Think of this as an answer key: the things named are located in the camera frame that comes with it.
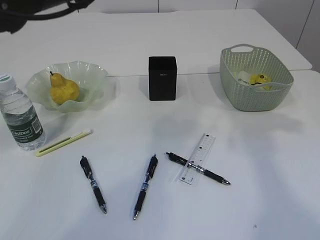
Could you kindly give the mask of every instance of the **bottle cap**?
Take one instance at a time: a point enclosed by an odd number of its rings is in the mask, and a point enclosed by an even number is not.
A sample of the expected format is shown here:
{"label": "bottle cap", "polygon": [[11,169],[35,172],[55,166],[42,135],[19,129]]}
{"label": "bottle cap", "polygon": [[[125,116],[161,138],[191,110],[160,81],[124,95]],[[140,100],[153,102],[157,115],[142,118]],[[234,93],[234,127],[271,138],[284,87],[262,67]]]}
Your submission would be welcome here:
{"label": "bottle cap", "polygon": [[10,74],[0,75],[0,93],[5,93],[15,86],[16,81]]}

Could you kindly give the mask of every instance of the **basket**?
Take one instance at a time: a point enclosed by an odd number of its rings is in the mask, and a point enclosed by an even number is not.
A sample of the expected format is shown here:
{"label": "basket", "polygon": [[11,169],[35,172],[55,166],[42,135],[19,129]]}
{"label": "basket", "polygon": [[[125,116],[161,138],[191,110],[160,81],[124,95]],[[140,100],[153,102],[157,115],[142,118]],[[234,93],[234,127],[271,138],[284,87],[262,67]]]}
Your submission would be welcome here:
{"label": "basket", "polygon": [[[238,47],[251,51],[234,52]],[[271,82],[247,85],[238,81],[233,73],[246,71],[250,74],[264,73]],[[288,94],[294,78],[286,66],[269,50],[248,44],[225,48],[220,57],[220,78],[231,104],[241,111],[269,111],[276,108]]]}

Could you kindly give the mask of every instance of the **basket handle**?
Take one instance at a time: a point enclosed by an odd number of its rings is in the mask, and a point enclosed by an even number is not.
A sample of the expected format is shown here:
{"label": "basket handle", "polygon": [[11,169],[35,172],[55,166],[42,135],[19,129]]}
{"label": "basket handle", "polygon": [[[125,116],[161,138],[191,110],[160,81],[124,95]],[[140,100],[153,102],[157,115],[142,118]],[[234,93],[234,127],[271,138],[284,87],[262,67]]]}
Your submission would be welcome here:
{"label": "basket handle", "polygon": [[[264,86],[277,86],[280,87],[279,89],[275,89],[275,90],[259,90],[258,88],[262,88]],[[268,92],[268,93],[272,93],[272,92],[279,92],[282,91],[285,87],[287,86],[287,84],[283,84],[283,83],[279,83],[279,82],[268,82],[268,83],[264,83],[264,84],[259,84],[259,85],[254,85],[251,86],[252,90],[255,92]]]}
{"label": "basket handle", "polygon": [[231,46],[231,47],[229,47],[227,49],[232,51],[232,49],[236,49],[236,48],[239,48],[239,47],[247,47],[247,48],[251,48],[252,49],[251,51],[246,51],[245,53],[250,53],[250,52],[253,52],[255,49],[257,49],[256,46],[252,46],[252,45],[246,44],[246,43],[237,44],[237,45]]}

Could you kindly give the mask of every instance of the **pen tip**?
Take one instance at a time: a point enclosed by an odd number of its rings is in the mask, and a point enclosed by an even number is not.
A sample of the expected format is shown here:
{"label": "pen tip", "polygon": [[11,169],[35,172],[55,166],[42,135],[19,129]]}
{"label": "pen tip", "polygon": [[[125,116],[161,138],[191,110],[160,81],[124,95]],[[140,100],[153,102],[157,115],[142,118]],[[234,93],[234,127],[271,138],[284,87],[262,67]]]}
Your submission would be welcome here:
{"label": "pen tip", "polygon": [[100,206],[100,208],[101,208],[101,210],[102,210],[102,212],[104,213],[104,214],[107,214],[107,208],[106,208],[106,205],[101,205]]}
{"label": "pen tip", "polygon": [[137,219],[139,213],[140,213],[140,211],[137,211],[137,212],[134,213],[133,220],[136,220],[136,219]]}
{"label": "pen tip", "polygon": [[228,185],[228,186],[231,185],[231,183],[230,183],[228,180],[226,180],[226,179],[223,179],[223,180],[222,180],[222,183],[223,183],[224,185]]}

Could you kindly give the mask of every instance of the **white wall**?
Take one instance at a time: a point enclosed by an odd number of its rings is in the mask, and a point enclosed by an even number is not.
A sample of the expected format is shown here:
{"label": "white wall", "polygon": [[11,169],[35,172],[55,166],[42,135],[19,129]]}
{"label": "white wall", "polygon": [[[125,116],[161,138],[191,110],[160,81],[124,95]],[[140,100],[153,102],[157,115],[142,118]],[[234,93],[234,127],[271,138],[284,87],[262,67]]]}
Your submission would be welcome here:
{"label": "white wall", "polygon": [[320,73],[320,0],[315,0],[297,50]]}
{"label": "white wall", "polygon": [[237,0],[159,0],[159,12],[235,9]]}
{"label": "white wall", "polygon": [[157,13],[158,0],[95,0],[82,12]]}
{"label": "white wall", "polygon": [[313,0],[238,0],[238,9],[255,9],[294,47]]}

